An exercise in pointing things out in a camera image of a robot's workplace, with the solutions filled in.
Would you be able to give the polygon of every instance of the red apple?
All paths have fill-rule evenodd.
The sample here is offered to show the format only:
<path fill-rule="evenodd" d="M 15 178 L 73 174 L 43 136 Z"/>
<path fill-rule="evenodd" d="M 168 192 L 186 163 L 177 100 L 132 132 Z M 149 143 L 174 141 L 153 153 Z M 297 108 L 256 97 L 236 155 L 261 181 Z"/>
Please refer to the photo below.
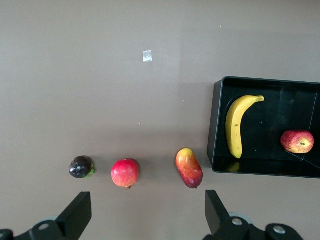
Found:
<path fill-rule="evenodd" d="M 293 154 L 306 154 L 313 148 L 314 136 L 307 130 L 288 130 L 280 142 L 285 150 Z"/>
<path fill-rule="evenodd" d="M 121 159 L 113 165 L 111 177 L 115 185 L 128 190 L 138 180 L 138 164 L 131 158 Z"/>
<path fill-rule="evenodd" d="M 176 167 L 184 184 L 191 189 L 196 189 L 204 176 L 196 156 L 190 148 L 181 149 L 175 158 Z"/>

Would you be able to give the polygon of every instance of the red mango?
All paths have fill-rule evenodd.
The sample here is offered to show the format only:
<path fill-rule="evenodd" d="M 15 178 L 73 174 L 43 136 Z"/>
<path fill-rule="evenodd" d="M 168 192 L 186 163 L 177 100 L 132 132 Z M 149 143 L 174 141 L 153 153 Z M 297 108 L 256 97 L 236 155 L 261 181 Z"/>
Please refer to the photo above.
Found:
<path fill-rule="evenodd" d="M 181 149 L 175 158 L 176 167 L 184 184 L 191 189 L 200 186 L 204 176 L 202 169 L 190 148 Z"/>

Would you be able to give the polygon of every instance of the black tray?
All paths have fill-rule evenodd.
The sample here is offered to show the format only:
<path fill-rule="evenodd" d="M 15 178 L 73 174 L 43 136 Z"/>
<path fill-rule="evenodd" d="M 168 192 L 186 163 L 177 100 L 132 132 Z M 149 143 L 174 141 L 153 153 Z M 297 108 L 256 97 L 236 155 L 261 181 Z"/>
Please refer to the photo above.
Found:
<path fill-rule="evenodd" d="M 214 84 L 207 154 L 219 173 L 320 178 L 320 83 L 227 76 Z M 234 158 L 226 139 L 226 116 L 244 95 L 263 95 L 241 122 L 243 153 Z M 285 151 L 286 130 L 308 130 L 314 146 L 306 154 Z"/>

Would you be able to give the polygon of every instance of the banana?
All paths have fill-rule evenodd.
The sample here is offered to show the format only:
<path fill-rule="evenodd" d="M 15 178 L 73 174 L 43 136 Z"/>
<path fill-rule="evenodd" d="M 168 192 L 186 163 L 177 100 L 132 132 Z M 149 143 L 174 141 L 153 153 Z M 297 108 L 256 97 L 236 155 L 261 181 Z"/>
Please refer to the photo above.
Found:
<path fill-rule="evenodd" d="M 230 153 L 236 158 L 241 158 L 241 120 L 245 112 L 255 103 L 263 102 L 264 96 L 245 95 L 238 98 L 230 107 L 225 121 L 225 133 Z"/>

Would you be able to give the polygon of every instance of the small white paper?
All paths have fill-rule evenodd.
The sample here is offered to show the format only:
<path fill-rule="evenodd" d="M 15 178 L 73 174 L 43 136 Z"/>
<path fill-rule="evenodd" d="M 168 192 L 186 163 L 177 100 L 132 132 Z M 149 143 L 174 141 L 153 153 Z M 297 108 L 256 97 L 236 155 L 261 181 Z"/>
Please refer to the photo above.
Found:
<path fill-rule="evenodd" d="M 143 62 L 144 63 L 148 63 L 148 62 L 152 62 L 152 52 L 149 51 L 142 51 L 143 54 Z"/>

